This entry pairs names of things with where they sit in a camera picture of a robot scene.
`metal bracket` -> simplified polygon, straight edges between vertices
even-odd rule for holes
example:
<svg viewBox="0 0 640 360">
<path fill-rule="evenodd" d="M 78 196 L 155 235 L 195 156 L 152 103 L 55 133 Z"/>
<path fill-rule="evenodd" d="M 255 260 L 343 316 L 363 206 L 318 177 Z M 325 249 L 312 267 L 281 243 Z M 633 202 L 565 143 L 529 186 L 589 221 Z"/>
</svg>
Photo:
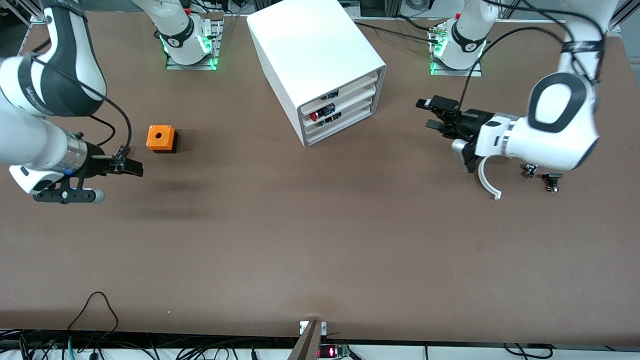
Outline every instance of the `metal bracket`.
<svg viewBox="0 0 640 360">
<path fill-rule="evenodd" d="M 300 336 L 302 335 L 302 333 L 305 331 L 305 329 L 307 328 L 307 325 L 309 324 L 308 321 L 306 322 L 300 322 Z M 326 336 L 326 322 L 322 322 L 321 323 L 321 327 L 322 327 L 322 336 Z"/>
<path fill-rule="evenodd" d="M 300 322 L 300 339 L 293 347 L 287 360 L 317 360 L 320 339 L 326 335 L 326 322 L 312 320 Z"/>
</svg>

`small metal part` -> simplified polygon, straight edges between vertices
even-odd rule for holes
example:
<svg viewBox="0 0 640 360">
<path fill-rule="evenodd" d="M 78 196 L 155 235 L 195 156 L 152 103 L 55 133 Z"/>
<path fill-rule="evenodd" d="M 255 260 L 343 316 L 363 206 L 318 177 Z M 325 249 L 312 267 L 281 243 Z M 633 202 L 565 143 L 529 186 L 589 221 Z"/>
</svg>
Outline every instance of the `small metal part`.
<svg viewBox="0 0 640 360">
<path fill-rule="evenodd" d="M 527 179 L 533 179 L 533 177 L 536 176 L 536 170 L 538 169 L 538 166 L 535 164 L 525 164 L 522 169 L 524 170 L 522 172 L 522 176 L 526 177 Z"/>
<path fill-rule="evenodd" d="M 550 193 L 558 192 L 558 180 L 564 177 L 559 172 L 547 172 L 542 175 L 542 179 L 547 183 L 547 191 Z"/>
</svg>

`white c-shaped part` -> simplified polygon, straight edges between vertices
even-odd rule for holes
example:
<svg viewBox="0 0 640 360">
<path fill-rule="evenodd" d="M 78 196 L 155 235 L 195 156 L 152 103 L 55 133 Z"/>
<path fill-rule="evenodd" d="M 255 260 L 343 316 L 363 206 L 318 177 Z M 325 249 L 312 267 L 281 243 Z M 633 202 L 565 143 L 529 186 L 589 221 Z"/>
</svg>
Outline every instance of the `white c-shaped part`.
<svg viewBox="0 0 640 360">
<path fill-rule="evenodd" d="M 494 188 L 489 183 L 489 180 L 487 180 L 486 175 L 484 174 L 484 164 L 486 163 L 486 160 L 488 158 L 491 158 L 491 156 L 486 156 L 485 158 L 482 159 L 482 161 L 480 161 L 480 165 L 478 166 L 478 177 L 480 178 L 480 183 L 482 184 L 482 186 L 484 186 L 486 191 L 493 194 L 493 199 L 500 200 L 500 197 L 502 196 L 502 191 Z"/>
</svg>

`metal mounting plate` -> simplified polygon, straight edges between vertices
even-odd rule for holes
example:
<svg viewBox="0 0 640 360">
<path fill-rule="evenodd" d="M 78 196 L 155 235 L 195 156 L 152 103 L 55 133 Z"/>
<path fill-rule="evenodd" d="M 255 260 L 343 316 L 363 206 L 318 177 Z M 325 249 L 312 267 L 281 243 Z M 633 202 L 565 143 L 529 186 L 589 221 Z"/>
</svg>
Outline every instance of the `metal mounting plate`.
<svg viewBox="0 0 640 360">
<path fill-rule="evenodd" d="M 220 44 L 222 41 L 222 32 L 224 31 L 225 18 L 220 20 L 206 20 L 211 22 L 211 32 L 207 30 L 207 35 L 212 35 L 214 38 L 205 42 L 205 45 L 211 47 L 211 52 L 192 65 L 181 65 L 173 61 L 169 55 L 165 52 L 166 63 L 164 68 L 167 70 L 216 70 L 218 69 L 218 58 L 220 57 Z"/>
</svg>

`black cable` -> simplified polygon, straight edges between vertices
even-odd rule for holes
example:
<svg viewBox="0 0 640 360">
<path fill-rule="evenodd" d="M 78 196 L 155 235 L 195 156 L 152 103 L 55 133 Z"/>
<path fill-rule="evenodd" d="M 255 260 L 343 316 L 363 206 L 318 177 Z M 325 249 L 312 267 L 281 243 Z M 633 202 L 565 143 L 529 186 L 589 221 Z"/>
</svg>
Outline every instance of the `black cable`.
<svg viewBox="0 0 640 360">
<path fill-rule="evenodd" d="M 156 350 L 156 346 L 154 345 L 154 342 L 151 341 L 151 336 L 149 336 L 148 332 L 146 332 L 145 334 L 147 334 L 147 339 L 149 339 L 149 342 L 151 343 L 151 347 L 154 349 L 154 353 L 156 354 L 156 359 L 160 360 L 160 355 L 158 355 L 158 350 Z"/>
<path fill-rule="evenodd" d="M 507 343 L 503 343 L 502 346 L 504 347 L 504 350 L 507 350 L 509 352 L 509 354 L 516 355 L 516 356 L 522 356 L 522 357 L 524 357 L 524 360 L 529 360 L 529 358 L 546 360 L 546 359 L 550 359 L 554 355 L 554 349 L 551 348 L 551 347 L 547 347 L 549 349 L 549 354 L 547 354 L 545 356 L 538 356 L 538 355 L 531 355 L 531 354 L 526 353 L 524 351 L 524 349 L 518 343 L 513 343 L 513 344 L 516 345 L 516 347 L 520 350 L 520 352 L 515 352 L 515 351 L 511 350 L 507 346 Z"/>
<path fill-rule="evenodd" d="M 490 43 L 489 46 L 486 47 L 486 49 L 480 54 L 480 56 L 478 56 L 478 59 L 476 59 L 474 64 L 471 66 L 469 73 L 467 74 L 467 80 L 465 81 L 465 86 L 462 88 L 462 94 L 460 95 L 460 108 L 462 107 L 462 102 L 465 100 L 465 94 L 467 93 L 469 81 L 471 80 L 471 73 L 473 73 L 473 70 L 476 68 L 480 60 L 482 60 L 482 58 L 484 58 L 484 56 L 489 52 L 489 50 L 491 50 L 491 48 L 495 46 L 495 44 L 498 44 L 502 39 L 508 37 L 509 35 L 518 33 L 520 31 L 526 31 L 526 30 L 540 31 L 541 33 L 547 34 L 548 36 L 552 37 L 555 41 L 559 42 L 560 44 L 563 43 L 562 39 L 560 39 L 560 37 L 554 34 L 553 32 L 547 29 L 538 28 L 536 26 L 525 26 L 523 28 L 517 28 L 511 31 L 508 31 L 507 33 L 503 34 L 501 37 L 495 39 L 494 42 Z"/>
<path fill-rule="evenodd" d="M 231 343 L 231 351 L 234 352 L 234 357 L 236 358 L 236 360 L 238 360 L 238 354 L 236 354 L 236 348 L 234 347 L 233 343 Z"/>
<path fill-rule="evenodd" d="M 411 18 L 409 16 L 404 16 L 401 13 L 397 14 L 396 17 L 399 17 L 400 19 L 404 19 L 406 20 L 409 24 L 411 24 L 411 26 L 413 26 L 414 28 L 418 28 L 420 30 L 424 30 L 424 31 L 429 31 L 429 28 L 426 28 L 424 26 L 418 25 L 415 23 L 415 21 L 411 20 Z"/>
<path fill-rule="evenodd" d="M 426 42 L 430 42 L 432 44 L 437 44 L 437 40 L 435 39 L 428 39 L 428 38 L 421 38 L 421 37 L 417 37 L 415 35 L 409 35 L 409 34 L 404 34 L 404 33 L 399 33 L 397 31 L 393 31 L 393 30 L 389 30 L 389 29 L 385 29 L 385 28 L 379 28 L 377 26 L 374 25 L 369 25 L 369 24 L 365 24 L 363 22 L 358 22 L 358 21 L 354 21 L 355 24 L 360 25 L 360 26 L 364 26 L 366 28 L 372 28 L 372 29 L 376 29 L 376 30 L 380 30 L 380 31 L 384 31 L 386 33 L 390 33 L 390 34 L 394 34 L 394 35 L 398 35 L 400 37 L 406 37 L 406 38 L 412 38 L 412 39 L 416 39 L 416 40 L 422 40 L 422 41 L 426 41 Z"/>
<path fill-rule="evenodd" d="M 108 123 L 108 122 L 106 122 L 106 121 L 104 121 L 104 120 L 102 120 L 102 119 L 100 119 L 100 118 L 98 118 L 98 117 L 96 117 L 94 115 L 90 115 L 89 117 L 91 119 L 93 119 L 93 120 L 96 120 L 97 122 L 99 122 L 101 124 L 107 125 L 111 129 L 111 135 L 109 135 L 107 140 L 104 140 L 102 142 L 97 143 L 96 146 L 103 146 L 104 144 L 108 143 L 109 140 L 113 139 L 114 136 L 116 136 L 116 128 L 113 127 L 113 125 L 111 125 L 110 123 Z"/>
<path fill-rule="evenodd" d="M 530 2 L 528 2 L 528 0 L 521 0 L 525 5 L 527 5 L 529 8 L 533 9 L 534 11 L 538 12 L 536 10 L 536 7 L 533 6 Z M 538 12 L 542 17 L 553 21 L 555 24 L 557 24 L 558 26 L 560 26 L 564 32 L 566 32 L 569 37 L 571 38 L 571 41 L 575 40 L 575 35 L 573 34 L 573 32 L 569 29 L 569 27 L 565 24 L 563 24 L 560 20 L 556 19 L 555 17 L 545 13 L 545 12 Z M 582 61 L 580 61 L 578 59 L 578 57 L 576 57 L 575 53 L 570 53 L 571 54 L 571 67 L 573 69 L 573 71 L 576 74 L 580 74 L 580 72 L 578 70 L 576 70 L 575 68 L 575 64 L 578 63 L 578 66 L 580 67 L 580 70 L 582 71 L 582 75 L 590 82 L 593 83 L 593 81 L 589 78 L 589 74 L 587 73 L 587 70 L 584 67 L 584 64 L 582 63 Z M 602 57 L 600 57 L 600 61 L 598 62 L 598 68 L 600 67 L 600 64 L 602 63 Z"/>
<path fill-rule="evenodd" d="M 109 331 L 107 334 L 109 334 L 110 332 L 113 332 L 117 327 L 118 324 L 120 323 L 120 320 L 118 319 L 118 315 L 116 315 L 115 311 L 113 311 L 113 308 L 111 307 L 111 304 L 109 303 L 109 299 L 107 298 L 107 295 L 105 295 L 102 291 L 94 291 L 93 293 L 91 293 L 91 295 L 89 295 L 89 297 L 86 299 L 86 302 L 84 303 L 84 306 L 82 308 L 82 310 L 80 310 L 80 313 L 78 313 L 78 315 L 76 316 L 76 318 L 74 319 L 74 321 L 72 321 L 69 326 L 67 326 L 67 331 L 71 330 L 71 326 L 73 326 L 76 321 L 80 318 L 80 316 L 82 316 L 82 314 L 84 313 L 84 310 L 86 310 L 86 307 L 89 305 L 89 301 L 91 301 L 91 298 L 96 295 L 99 294 L 104 298 L 104 301 L 107 303 L 107 307 L 109 308 L 109 311 L 111 312 L 111 314 L 113 315 L 113 318 L 116 320 L 116 325 L 113 327 L 113 329 L 111 331 Z"/>
<path fill-rule="evenodd" d="M 118 328 L 118 325 L 120 324 L 120 319 L 118 319 L 118 315 L 116 315 L 116 312 L 113 311 L 113 308 L 111 307 L 111 304 L 109 303 L 109 298 L 107 298 L 107 295 L 105 295 L 102 291 L 94 291 L 93 293 L 91 293 L 91 295 L 89 295 L 89 297 L 86 299 L 86 302 L 84 303 L 84 306 L 83 306 L 82 310 L 80 310 L 80 313 L 78 313 L 78 315 L 76 316 L 74 321 L 72 321 L 69 324 L 69 326 L 67 327 L 67 331 L 71 330 L 71 326 L 73 326 L 76 323 L 76 321 L 80 318 L 80 316 L 82 316 L 82 314 L 84 313 L 84 310 L 86 310 L 86 307 L 89 305 L 89 301 L 91 301 L 91 298 L 96 294 L 99 294 L 104 298 L 104 302 L 107 304 L 107 307 L 109 308 L 109 311 L 113 315 L 113 318 L 116 320 L 116 324 L 113 326 L 113 328 L 110 331 L 108 331 L 105 334 L 103 334 L 98 339 L 98 341 L 96 341 L 95 346 L 93 348 L 93 352 L 94 353 L 95 353 L 95 349 L 99 346 L 100 341 L 102 339 L 104 339 L 104 337 L 107 336 L 108 334 L 111 334 L 112 332 L 114 332 Z"/>
<path fill-rule="evenodd" d="M 106 101 L 109 103 L 109 105 L 113 106 L 115 110 L 118 110 L 118 112 L 122 115 L 122 117 L 124 118 L 125 122 L 127 123 L 127 142 L 125 143 L 126 147 L 129 147 L 129 145 L 131 144 L 131 135 L 132 135 L 132 130 L 131 130 L 131 121 L 129 120 L 129 117 L 127 116 L 127 114 L 124 112 L 123 109 L 121 109 L 115 102 L 111 101 L 111 99 L 109 99 L 108 97 L 100 94 L 98 91 L 94 90 L 92 87 L 90 87 L 89 85 L 83 83 L 82 81 L 78 80 L 78 79 L 74 79 L 72 76 L 68 75 L 66 72 L 58 69 L 57 67 L 46 63 L 36 57 L 32 58 L 33 61 L 41 64 L 44 67 L 48 67 L 51 70 L 57 72 L 58 74 L 64 76 L 65 78 L 77 83 L 78 85 L 82 86 L 83 88 L 86 88 L 87 90 L 89 90 L 90 92 L 94 93 L 96 96 L 100 97 L 103 101 Z"/>
<path fill-rule="evenodd" d="M 556 13 L 556 14 L 570 15 L 570 16 L 579 17 L 581 19 L 587 20 L 596 29 L 598 29 L 598 32 L 600 33 L 600 39 L 601 40 L 605 39 L 603 29 L 600 28 L 600 25 L 596 22 L 596 20 L 593 20 L 592 18 L 588 17 L 587 15 L 584 15 L 584 14 L 581 14 L 581 13 L 568 12 L 566 10 L 541 9 L 541 8 L 537 8 L 537 7 L 522 8 L 522 7 L 519 7 L 519 6 L 511 6 L 511 5 L 497 3 L 497 2 L 492 1 L 492 0 L 482 0 L 482 1 L 486 2 L 487 4 L 491 4 L 491 5 L 499 6 L 499 7 L 505 8 L 505 9 L 511 9 L 511 10 L 521 10 L 521 11 L 525 11 L 525 12 L 537 12 L 537 13 L 542 13 L 542 12 L 544 12 L 544 13 Z"/>
<path fill-rule="evenodd" d="M 51 38 L 48 38 L 47 40 L 44 40 L 44 42 L 38 46 L 36 46 L 33 50 L 34 53 L 39 52 L 40 50 L 44 49 L 45 47 L 47 47 L 47 45 L 51 44 Z"/>
</svg>

